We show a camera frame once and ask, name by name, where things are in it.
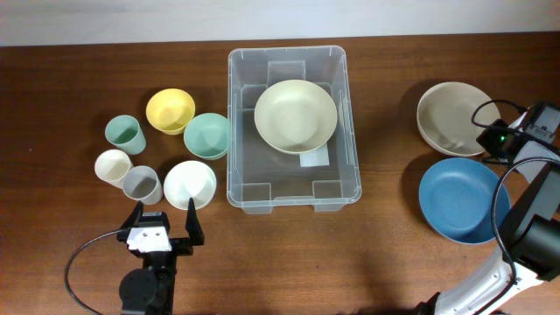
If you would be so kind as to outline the cream plate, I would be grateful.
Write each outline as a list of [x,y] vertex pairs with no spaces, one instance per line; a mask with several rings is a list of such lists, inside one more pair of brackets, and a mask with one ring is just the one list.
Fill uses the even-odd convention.
[[267,88],[254,111],[258,134],[282,153],[314,151],[331,138],[338,123],[333,98],[307,80],[284,80]]

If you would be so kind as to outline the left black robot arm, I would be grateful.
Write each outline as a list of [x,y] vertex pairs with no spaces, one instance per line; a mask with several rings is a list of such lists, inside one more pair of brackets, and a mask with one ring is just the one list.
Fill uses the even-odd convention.
[[172,313],[177,258],[190,256],[195,246],[205,244],[193,199],[187,203],[185,230],[187,237],[171,238],[167,214],[146,213],[144,204],[136,203],[116,237],[143,260],[143,266],[129,272],[120,283],[123,314]]

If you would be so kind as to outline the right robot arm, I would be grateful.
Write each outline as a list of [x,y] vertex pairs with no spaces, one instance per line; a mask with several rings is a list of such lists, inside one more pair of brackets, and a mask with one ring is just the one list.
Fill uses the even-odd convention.
[[491,256],[456,287],[419,303],[415,314],[495,314],[516,294],[559,275],[559,108],[519,107],[512,127],[497,119],[476,140],[507,166],[497,176],[475,160],[435,163],[419,184],[423,217],[462,244],[497,241]]

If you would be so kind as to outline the beige bowl plate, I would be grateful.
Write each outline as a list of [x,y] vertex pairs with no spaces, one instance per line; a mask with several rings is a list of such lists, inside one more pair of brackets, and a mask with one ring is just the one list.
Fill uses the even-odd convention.
[[463,82],[443,82],[430,87],[416,108],[416,125],[422,138],[436,151],[454,157],[484,152],[476,138],[482,125],[501,117],[497,106],[482,90]]

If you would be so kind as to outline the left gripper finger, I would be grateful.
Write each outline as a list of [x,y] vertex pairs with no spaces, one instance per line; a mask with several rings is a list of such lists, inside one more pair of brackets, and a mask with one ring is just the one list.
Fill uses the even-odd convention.
[[142,201],[138,201],[134,209],[132,210],[131,214],[129,215],[129,217],[121,225],[121,230],[135,227],[138,224],[143,213],[144,213],[144,203]]
[[194,199],[190,198],[187,208],[187,216],[185,221],[185,230],[190,240],[204,240],[205,236],[200,225]]

